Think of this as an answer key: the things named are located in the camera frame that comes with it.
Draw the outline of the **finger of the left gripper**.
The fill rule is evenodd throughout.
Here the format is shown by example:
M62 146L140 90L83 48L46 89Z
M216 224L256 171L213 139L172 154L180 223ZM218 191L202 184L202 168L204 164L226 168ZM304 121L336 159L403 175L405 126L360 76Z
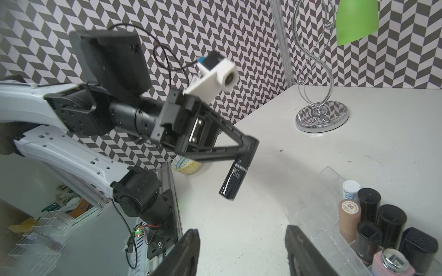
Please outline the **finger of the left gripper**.
M197 148L190 144L175 146L174 152L198 162L217 162L236 160L241 156L250 155L250 146L223 146Z
M210 154L255 154L259 145L256 138L238 130L229 120L225 120L207 104L203 103L198 118L204 121L203 134L198 142L198 151ZM234 146L215 146L218 134L223 132L236 142Z

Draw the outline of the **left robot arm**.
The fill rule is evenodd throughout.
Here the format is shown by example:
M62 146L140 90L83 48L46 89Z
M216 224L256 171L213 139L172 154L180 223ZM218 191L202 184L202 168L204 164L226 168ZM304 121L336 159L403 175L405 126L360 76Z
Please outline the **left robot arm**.
M117 202L130 217L163 227L173 216L170 197L152 171L101 156L72 135L125 132L136 143L174 151L198 162L233 161L220 194L235 199L259 141L216 113L210 102L238 82L236 66L213 51L198 60L202 77L185 90L171 89L165 101L144 97L151 88L140 37L124 24L72 31L70 42L86 83L40 86L1 82L1 122L11 123L12 150L83 179L101 197Z

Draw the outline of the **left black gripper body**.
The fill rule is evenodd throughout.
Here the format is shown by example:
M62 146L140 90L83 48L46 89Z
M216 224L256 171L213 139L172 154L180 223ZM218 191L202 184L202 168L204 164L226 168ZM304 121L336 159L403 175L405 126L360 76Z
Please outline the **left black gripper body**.
M150 144L174 151L190 144L198 148L204 121L198 111L204 102L180 90L172 90L165 101L150 100Z

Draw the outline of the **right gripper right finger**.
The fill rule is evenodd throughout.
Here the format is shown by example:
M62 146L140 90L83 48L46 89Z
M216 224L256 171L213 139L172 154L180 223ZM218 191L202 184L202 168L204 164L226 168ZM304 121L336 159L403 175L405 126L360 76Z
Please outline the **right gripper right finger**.
M298 226L287 226L284 241L291 276L338 276Z

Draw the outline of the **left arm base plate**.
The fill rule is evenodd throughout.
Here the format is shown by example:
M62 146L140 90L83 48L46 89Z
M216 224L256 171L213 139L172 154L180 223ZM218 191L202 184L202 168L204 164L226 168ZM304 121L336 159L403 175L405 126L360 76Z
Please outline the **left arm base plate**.
M147 259L152 260L172 248L183 235L174 189L154 199L141 219L147 224Z

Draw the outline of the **pink blue gradient lipstick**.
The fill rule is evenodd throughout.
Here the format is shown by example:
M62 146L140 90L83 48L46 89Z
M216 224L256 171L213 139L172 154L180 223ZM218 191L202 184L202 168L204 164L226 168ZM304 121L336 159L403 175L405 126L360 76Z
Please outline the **pink blue gradient lipstick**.
M413 276L415 272L405 256L394 248L385 248L374 255L373 276Z

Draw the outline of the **brown lipstick tube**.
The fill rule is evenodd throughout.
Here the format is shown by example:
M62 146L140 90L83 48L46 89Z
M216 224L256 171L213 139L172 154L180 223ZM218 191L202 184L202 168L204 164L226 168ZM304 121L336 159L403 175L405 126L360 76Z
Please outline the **brown lipstick tube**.
M339 214L339 230L347 243L352 243L356 240L357 226L361 221L360 205L348 199L343 199L338 205Z

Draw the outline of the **clear acrylic lipstick organizer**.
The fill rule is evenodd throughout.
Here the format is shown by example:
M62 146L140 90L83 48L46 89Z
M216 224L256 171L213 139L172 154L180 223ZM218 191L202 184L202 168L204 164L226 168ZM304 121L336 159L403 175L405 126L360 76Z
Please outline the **clear acrylic lipstick organizer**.
M291 225L297 225L340 276L370 276L340 234L338 203L343 199L344 178L331 167L317 175L300 172L282 194L281 204Z

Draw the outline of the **clear white lip tube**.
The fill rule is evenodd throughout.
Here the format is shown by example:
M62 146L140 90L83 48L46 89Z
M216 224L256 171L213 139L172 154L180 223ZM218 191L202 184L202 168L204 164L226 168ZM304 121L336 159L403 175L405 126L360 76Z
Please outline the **clear white lip tube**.
M343 182L343 199L359 201L358 192L361 189L361 185L354 180L346 180Z

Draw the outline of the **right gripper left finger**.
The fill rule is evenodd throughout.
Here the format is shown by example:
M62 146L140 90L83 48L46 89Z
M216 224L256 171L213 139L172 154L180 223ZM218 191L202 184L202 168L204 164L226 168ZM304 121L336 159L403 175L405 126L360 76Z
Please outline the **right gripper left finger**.
M195 276L199 254L199 231L198 229L189 229L151 275Z

